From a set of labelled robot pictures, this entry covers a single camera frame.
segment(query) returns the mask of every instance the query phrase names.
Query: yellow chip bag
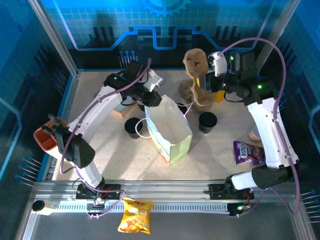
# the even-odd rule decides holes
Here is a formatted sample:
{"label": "yellow chip bag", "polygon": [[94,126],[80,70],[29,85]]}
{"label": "yellow chip bag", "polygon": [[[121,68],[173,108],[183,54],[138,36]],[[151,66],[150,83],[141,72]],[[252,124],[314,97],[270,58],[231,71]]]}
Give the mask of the yellow chip bag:
{"label": "yellow chip bag", "polygon": [[123,198],[124,214],[118,231],[122,233],[143,232],[150,234],[150,210],[154,206],[152,201],[135,201]]}

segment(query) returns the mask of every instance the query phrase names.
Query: cable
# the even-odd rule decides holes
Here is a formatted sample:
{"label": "cable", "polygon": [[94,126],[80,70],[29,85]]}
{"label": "cable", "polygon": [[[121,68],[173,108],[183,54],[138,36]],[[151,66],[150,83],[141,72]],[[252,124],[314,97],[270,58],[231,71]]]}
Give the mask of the cable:
{"label": "cable", "polygon": [[293,160],[291,158],[290,150],[289,150],[289,147],[287,145],[285,136],[284,136],[284,134],[283,134],[283,132],[281,130],[281,126],[280,126],[280,124],[278,122],[278,106],[279,106],[279,102],[280,102],[280,99],[282,97],[282,94],[284,92],[285,83],[286,83],[286,75],[287,75],[285,58],[284,58],[283,54],[281,53],[280,49],[273,42],[271,42],[271,41],[269,41],[267,39],[260,38],[260,37],[248,37],[248,38],[244,38],[244,39],[241,39],[239,41],[236,41],[233,44],[231,44],[228,47],[226,47],[225,49],[223,49],[217,55],[221,56],[223,53],[228,51],[230,48],[232,48],[235,45],[238,45],[240,43],[246,42],[246,41],[261,41],[261,42],[265,42],[267,44],[270,44],[276,50],[276,52],[278,53],[278,55],[280,57],[280,60],[281,60],[281,64],[282,64],[282,83],[281,83],[281,88],[280,88],[278,97],[276,98],[276,100],[274,102],[274,105],[273,105],[273,121],[274,121],[275,127],[276,127],[276,129],[277,129],[277,131],[278,131],[278,133],[280,135],[280,139],[281,139],[281,142],[283,144],[286,157],[287,157],[287,159],[289,161],[289,164],[290,164],[290,166],[292,168],[293,178],[294,178],[294,182],[295,182],[295,210],[293,212],[293,215],[295,216],[295,215],[298,214],[299,208],[300,208],[300,203],[298,201],[298,199],[300,199],[299,178],[298,178],[298,173],[297,173],[297,170],[295,168],[294,162],[293,162]]}
{"label": "cable", "polygon": [[[107,97],[110,97],[112,96],[113,94],[117,94],[117,93],[120,93],[128,88],[130,88],[131,86],[133,86],[135,83],[137,83],[141,78],[143,78],[143,76],[146,74],[146,72],[150,69],[150,65],[151,65],[151,59],[148,58],[148,61],[147,61],[147,66],[145,67],[145,69],[142,71],[142,73],[131,83],[129,83],[128,85],[124,86],[123,88],[121,89],[118,89],[118,90],[115,90],[113,92],[110,92],[104,96],[102,96],[100,99],[96,100],[95,102],[93,102],[93,104],[91,104],[87,110],[83,113],[83,115],[81,116],[81,118],[79,119],[77,125],[75,126],[75,128],[73,129],[73,131],[71,132],[68,140],[66,141],[66,144],[64,146],[64,149],[62,151],[62,156],[61,156],[61,163],[60,163],[60,173],[61,174],[64,174],[68,171],[70,171],[71,169],[75,168],[75,167],[71,167],[69,168],[67,171],[63,171],[63,166],[64,166],[64,160],[65,160],[65,156],[66,156],[66,153],[67,153],[67,149],[69,147],[69,144],[72,140],[72,138],[74,137],[76,131],[78,130],[78,128],[80,128],[81,126],[81,123],[83,122],[83,120],[85,119],[85,117],[87,116],[87,114],[98,104],[100,103],[102,100],[106,99]],[[108,211],[102,213],[101,215],[99,215],[100,217],[106,215],[107,213],[109,213],[112,209],[114,209],[123,199],[124,199],[124,196],[126,194],[126,192],[124,190],[121,190],[121,189],[118,189],[118,190],[100,190],[100,189],[97,189],[95,187],[92,187],[90,186],[84,179],[83,177],[80,175],[79,171],[77,169],[76,170],[76,173],[77,175],[79,176],[79,178],[81,178],[82,182],[90,189],[94,190],[94,191],[97,191],[97,192],[101,192],[101,193],[117,193],[117,192],[120,192],[122,193],[121,195],[121,198],[119,199],[119,201],[117,201]]]}
{"label": "cable", "polygon": [[77,190],[77,189],[75,189],[74,188],[74,185],[75,185],[75,183],[77,182],[77,181],[79,181],[81,178],[80,177],[78,177],[76,180],[74,180],[74,182],[72,183],[72,189],[74,189],[74,190]]}
{"label": "cable", "polygon": [[123,103],[125,100],[122,100],[122,102],[120,102],[120,104],[122,105],[122,106],[132,106],[132,105],[135,105],[137,102],[135,101],[135,102],[133,102],[133,103],[129,103],[129,104],[126,104],[126,103]]}
{"label": "cable", "polygon": [[253,207],[249,208],[248,211],[245,211],[245,212],[241,213],[240,216],[246,215],[246,214],[250,213],[253,209],[255,209],[259,205],[259,203],[261,202],[261,199],[264,196],[264,192],[265,192],[265,190],[262,190],[261,191],[261,195],[259,196],[259,198],[256,201],[256,203],[253,205]]}
{"label": "cable", "polygon": [[236,100],[236,101],[228,100],[228,99],[226,99],[226,95],[227,95],[227,92],[225,91],[223,94],[223,97],[224,97],[224,100],[226,100],[229,103],[243,103],[244,102],[243,100]]}
{"label": "cable", "polygon": [[285,200],[285,198],[283,196],[281,196],[280,193],[277,190],[275,190],[273,187],[270,187],[270,189],[281,199],[281,201],[286,206],[286,208],[289,210],[289,212],[294,214],[294,211],[292,211],[289,203]]}
{"label": "cable", "polygon": [[145,82],[142,82],[142,84],[145,84],[149,80],[149,71],[146,71],[146,80]]}
{"label": "cable", "polygon": [[76,174],[79,176],[79,178],[82,180],[82,182],[89,188],[89,189],[92,189],[94,191],[97,191],[97,192],[100,192],[100,193],[122,193],[120,199],[106,212],[104,213],[101,213],[100,215],[97,215],[97,216],[94,216],[94,215],[88,215],[91,217],[91,218],[99,218],[99,217],[102,217],[106,214],[108,214],[112,209],[114,209],[125,197],[125,194],[126,194],[126,191],[122,190],[122,189],[117,189],[117,190],[100,190],[100,189],[97,189],[95,187],[92,187],[90,186],[80,175],[79,171],[76,169]]}
{"label": "cable", "polygon": [[203,191],[205,194],[219,194],[219,193],[222,193],[224,192],[225,190],[227,190],[226,188],[224,188],[223,190],[221,191],[208,191],[208,190],[205,190]]}
{"label": "cable", "polygon": [[120,93],[130,87],[132,87],[135,83],[137,83],[141,78],[143,78],[143,76],[146,74],[146,72],[150,69],[150,65],[151,65],[151,59],[148,58],[148,62],[147,62],[147,66],[145,67],[145,69],[143,70],[143,72],[131,83],[129,83],[128,85],[124,86],[123,88],[120,88],[118,90],[115,90],[113,92],[110,92],[106,95],[103,95],[100,99],[96,100],[95,102],[93,102],[88,108],[87,110],[83,113],[83,115],[81,116],[81,118],[79,119],[77,125],[74,127],[73,131],[71,132],[68,140],[66,141],[66,144],[64,146],[64,149],[62,151],[62,157],[61,157],[61,162],[60,162],[60,174],[65,174],[69,171],[71,171],[72,169],[75,169],[76,167],[73,166],[71,168],[69,168],[68,170],[66,171],[63,171],[63,167],[64,167],[64,160],[65,160],[65,156],[66,156],[66,153],[67,153],[67,150],[68,150],[68,147],[70,145],[70,142],[72,140],[72,138],[74,137],[76,131],[78,130],[78,128],[80,128],[81,126],[81,123],[83,122],[83,120],[85,119],[85,117],[87,116],[87,114],[98,104],[100,103],[102,100],[106,99],[107,97],[110,97],[112,96],[113,94],[117,94],[117,93]]}

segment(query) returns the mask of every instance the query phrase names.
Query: purple snack bag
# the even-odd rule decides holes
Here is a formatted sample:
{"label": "purple snack bag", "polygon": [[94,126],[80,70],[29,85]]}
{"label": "purple snack bag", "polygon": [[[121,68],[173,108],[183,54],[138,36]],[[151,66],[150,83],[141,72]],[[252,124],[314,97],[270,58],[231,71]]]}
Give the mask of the purple snack bag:
{"label": "purple snack bag", "polygon": [[265,151],[262,147],[234,141],[233,149],[235,164],[247,162],[253,165],[262,165],[265,163]]}

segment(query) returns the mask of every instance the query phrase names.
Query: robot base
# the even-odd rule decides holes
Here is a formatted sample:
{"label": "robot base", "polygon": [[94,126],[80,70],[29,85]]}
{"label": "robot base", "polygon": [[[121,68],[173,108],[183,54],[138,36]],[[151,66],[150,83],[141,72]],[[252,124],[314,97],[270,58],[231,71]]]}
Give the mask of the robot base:
{"label": "robot base", "polygon": [[[98,189],[101,190],[119,190],[121,189],[120,184],[105,184],[101,183],[98,186]],[[77,191],[76,191],[76,200],[94,200],[96,198],[101,198],[102,200],[119,200],[120,199],[120,193],[119,192],[97,192],[94,190],[91,190],[90,188],[86,187],[83,183],[78,185]]]}
{"label": "robot base", "polygon": [[210,200],[250,200],[255,199],[254,193],[250,188],[235,190],[228,186],[228,184],[209,184],[209,191],[204,193],[210,195]]}

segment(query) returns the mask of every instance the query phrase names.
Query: metal frame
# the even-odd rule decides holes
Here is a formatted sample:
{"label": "metal frame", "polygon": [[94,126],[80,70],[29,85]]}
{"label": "metal frame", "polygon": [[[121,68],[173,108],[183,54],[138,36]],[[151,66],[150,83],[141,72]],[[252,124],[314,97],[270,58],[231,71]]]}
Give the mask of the metal frame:
{"label": "metal frame", "polygon": [[[62,119],[65,119],[67,121],[68,121],[68,118],[71,112],[71,107],[76,95],[80,74],[81,73],[79,73],[77,76],[72,76],[71,79],[69,79],[68,86],[65,89],[65,93],[63,95],[63,99],[60,105],[61,109],[59,109],[59,112],[57,115],[58,117],[61,117]],[[42,161],[42,165],[37,177],[37,182],[43,182],[48,180],[47,176],[50,171],[50,168],[52,167],[52,163],[54,163],[54,166],[55,166],[57,163],[57,160],[55,160],[54,157],[46,154]]]}
{"label": "metal frame", "polygon": [[40,23],[48,34],[51,42],[55,46],[69,72],[73,77],[76,77],[78,74],[77,66],[73,61],[64,41],[60,37],[55,25],[49,17],[49,14],[46,11],[45,7],[40,0],[28,0],[28,2],[30,3],[35,15],[38,17]]}
{"label": "metal frame", "polygon": [[[280,14],[280,17],[276,21],[276,23],[270,33],[270,36],[268,38],[269,41],[271,41],[274,44],[277,43],[277,41],[279,40],[279,38],[283,34],[287,24],[289,23],[292,15],[296,11],[296,8],[299,3],[300,3],[300,0],[289,0],[287,2],[287,4],[285,5],[284,9],[282,10],[282,12]],[[268,43],[264,44],[263,49],[261,50],[257,60],[255,61],[255,65],[256,65],[258,72],[260,72],[260,70],[264,66],[265,62],[267,61],[267,59],[273,49],[274,48],[270,44],[268,44]]]}
{"label": "metal frame", "polygon": [[[227,204],[242,203],[243,200],[210,200],[204,190],[208,189],[208,184],[223,184],[224,180],[169,180],[169,181],[145,181],[145,180],[115,180],[109,181],[111,184],[121,184],[121,189],[126,191],[126,196],[133,199],[152,201],[155,203],[177,204],[177,203],[196,203],[196,204]],[[53,181],[37,182],[34,184],[30,198],[26,205],[16,240],[29,240],[36,230],[38,214],[32,212],[32,204],[36,200],[50,200],[59,206],[68,202],[69,205],[79,205],[76,201],[76,190],[72,188],[73,181]],[[276,187],[278,191],[291,206],[295,205],[295,184],[286,182]],[[261,189],[255,192],[255,200],[261,194]],[[264,191],[262,203],[274,203],[282,205],[283,203],[277,195],[271,190]],[[86,208],[77,209],[74,212],[86,212]],[[69,214],[73,211],[56,211],[59,214]],[[307,212],[303,202],[300,199],[300,211],[296,216],[292,216],[292,224],[296,229],[296,239],[299,240],[316,240]]]}

